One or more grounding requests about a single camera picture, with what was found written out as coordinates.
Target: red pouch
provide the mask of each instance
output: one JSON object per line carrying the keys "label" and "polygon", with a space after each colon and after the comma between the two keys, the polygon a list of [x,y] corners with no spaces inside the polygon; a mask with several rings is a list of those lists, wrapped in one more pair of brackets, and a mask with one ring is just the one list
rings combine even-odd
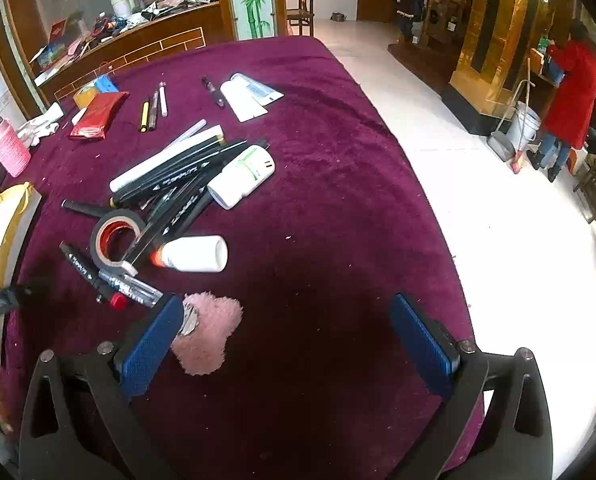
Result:
{"label": "red pouch", "polygon": [[87,106],[87,111],[73,127],[70,139],[104,139],[114,114],[129,92],[98,94]]}

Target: tape roll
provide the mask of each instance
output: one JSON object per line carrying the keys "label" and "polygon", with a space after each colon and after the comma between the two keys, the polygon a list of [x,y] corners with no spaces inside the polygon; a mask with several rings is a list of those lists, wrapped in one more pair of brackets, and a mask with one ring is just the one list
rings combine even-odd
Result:
{"label": "tape roll", "polygon": [[136,270],[127,262],[117,262],[109,256],[109,243],[113,236],[122,230],[129,229],[137,238],[145,228],[145,223],[136,213],[129,209],[117,209],[103,216],[91,233],[89,254],[99,269],[112,274],[128,273],[136,275]]}

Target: white tile floor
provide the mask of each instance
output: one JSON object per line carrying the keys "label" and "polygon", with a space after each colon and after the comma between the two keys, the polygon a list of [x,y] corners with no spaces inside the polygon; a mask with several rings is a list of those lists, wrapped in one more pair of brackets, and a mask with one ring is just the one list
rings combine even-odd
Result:
{"label": "white tile floor", "polygon": [[536,354],[552,419],[554,478],[596,412],[596,224],[566,171],[514,175],[387,52],[382,23],[318,21],[315,35],[397,137],[455,255],[483,351]]}

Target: bolt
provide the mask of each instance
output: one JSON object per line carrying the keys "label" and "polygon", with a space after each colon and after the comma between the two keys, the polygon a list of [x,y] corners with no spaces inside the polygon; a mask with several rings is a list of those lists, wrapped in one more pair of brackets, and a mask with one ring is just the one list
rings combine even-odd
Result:
{"label": "bolt", "polygon": [[476,344],[471,339],[459,341],[458,347],[466,354],[473,354],[476,351]]}
{"label": "bolt", "polygon": [[107,355],[114,349],[114,344],[111,341],[103,341],[98,345],[98,353],[100,355]]}
{"label": "bolt", "polygon": [[525,361],[531,361],[534,358],[534,353],[529,348],[522,347],[520,350],[520,357]]}
{"label": "bolt", "polygon": [[47,349],[47,350],[43,351],[43,352],[40,354],[40,360],[41,360],[43,363],[48,363],[48,362],[49,362],[49,361],[51,361],[53,358],[54,358],[54,351],[53,351],[53,350],[50,350],[50,349]]}

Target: yellow pen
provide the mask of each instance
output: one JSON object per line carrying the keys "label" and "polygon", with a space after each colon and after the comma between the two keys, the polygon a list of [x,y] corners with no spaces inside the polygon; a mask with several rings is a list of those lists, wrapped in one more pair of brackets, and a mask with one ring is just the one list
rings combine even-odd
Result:
{"label": "yellow pen", "polygon": [[147,131],[147,119],[149,118],[149,98],[142,105],[142,118],[140,118],[140,131]]}

